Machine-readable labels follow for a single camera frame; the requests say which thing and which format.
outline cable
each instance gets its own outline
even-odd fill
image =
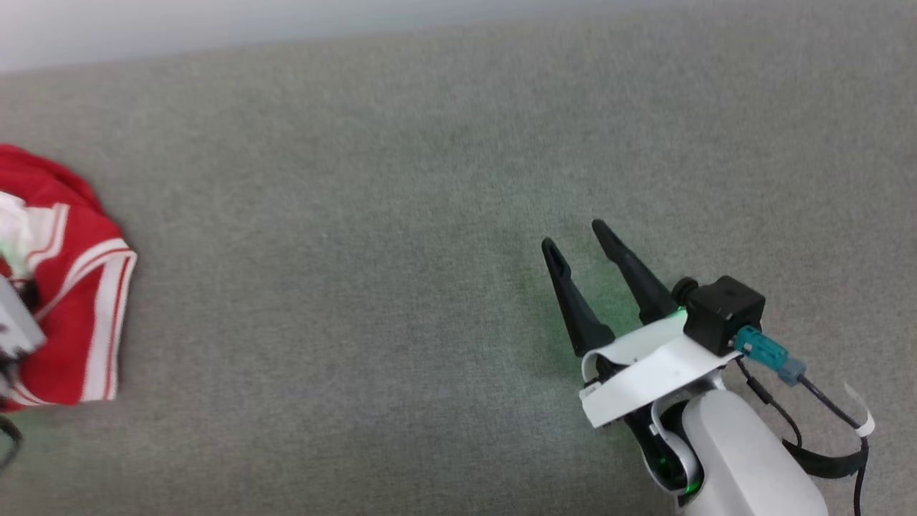
[[[845,423],[850,425],[854,430],[858,430],[860,425],[854,421],[846,412],[840,409],[837,405],[834,404],[818,387],[813,384],[809,378],[805,375],[799,376],[800,383],[803,384],[809,392],[811,392],[819,401],[821,401],[825,407],[827,407],[835,416],[843,420]],[[868,451],[869,451],[869,439],[866,437],[860,437],[860,449],[867,451],[867,460],[868,460]],[[866,475],[866,463],[863,464],[856,471],[856,483],[854,484],[854,515],[861,516],[860,511],[860,498],[863,492],[863,477]]]
[[[0,432],[5,433],[13,440],[13,447],[9,449],[5,457],[0,459],[0,472],[3,472],[13,462],[13,459],[19,453],[19,448],[22,447],[22,433],[12,421],[3,416],[0,416]]]
[[[748,372],[748,369],[745,367],[745,364],[742,363],[742,359],[735,361],[735,364],[739,366],[739,370],[742,371],[742,374],[745,375],[748,386],[751,387],[755,394],[761,399],[765,405],[772,405],[777,413],[783,417],[784,420],[790,425],[790,428],[793,429],[793,433],[796,435],[796,445],[802,448],[802,432],[800,432],[800,427],[796,424],[796,421],[790,416],[790,414],[780,406],[780,404],[774,399],[773,396],[768,392],[764,386],[754,376],[751,376],[751,373]]]
[[[860,449],[867,450],[869,453],[869,440],[866,437],[860,438]],[[854,515],[861,516],[860,514],[860,494],[863,492],[863,476],[866,475],[866,464],[863,464],[863,467],[859,468],[856,471],[856,483],[854,485]]]
[[[825,394],[818,387],[816,387],[811,381],[809,381],[809,378],[805,377],[805,375],[800,375],[800,383],[803,384],[807,389],[809,389],[809,391],[812,392],[814,396],[818,398],[818,400],[824,404],[825,407],[830,409],[831,412],[833,412],[835,416],[844,420],[844,422],[850,425],[854,430],[859,428],[860,426],[859,423],[854,421],[854,419],[848,416],[846,412],[844,412],[843,410],[840,409],[840,407],[835,405],[834,402],[831,401],[827,396],[825,396]]]

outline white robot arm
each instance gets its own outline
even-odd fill
[[[822,516],[824,499],[810,475],[858,474],[855,512],[874,423],[859,425],[805,377],[805,365],[760,333],[764,297],[729,276],[708,286],[685,278],[670,294],[601,220],[592,228],[617,264],[637,302],[643,328],[615,339],[573,284],[569,266],[550,239],[542,243],[561,313],[582,357],[580,401],[594,428],[623,421],[657,485],[687,516]],[[862,449],[824,457],[801,448],[798,428],[741,365],[758,361],[788,385],[803,383],[856,429]],[[749,386],[790,421],[797,443],[781,441],[735,393],[722,370],[737,361]],[[848,388],[857,400],[862,402]]]

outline red and white jersey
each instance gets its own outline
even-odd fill
[[[0,377],[6,409],[113,399],[137,254],[92,188],[66,168],[0,145],[0,274],[34,278],[47,341]]]

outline gray carpet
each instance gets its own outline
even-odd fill
[[[87,177],[140,255],[117,401],[17,414],[2,512],[670,514],[580,410],[539,251],[635,328],[602,217],[669,285],[761,290],[876,415],[864,513],[914,513],[915,27],[683,0],[0,78],[0,140]],[[851,513],[852,480],[818,486]]]

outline red fabric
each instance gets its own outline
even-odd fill
[[[28,252],[40,297],[35,315],[47,341],[20,364],[7,406],[113,398],[123,297],[136,255],[92,188],[59,164],[0,145],[0,191],[53,215],[63,235],[57,247],[50,238]],[[68,275],[82,278],[68,285]]]

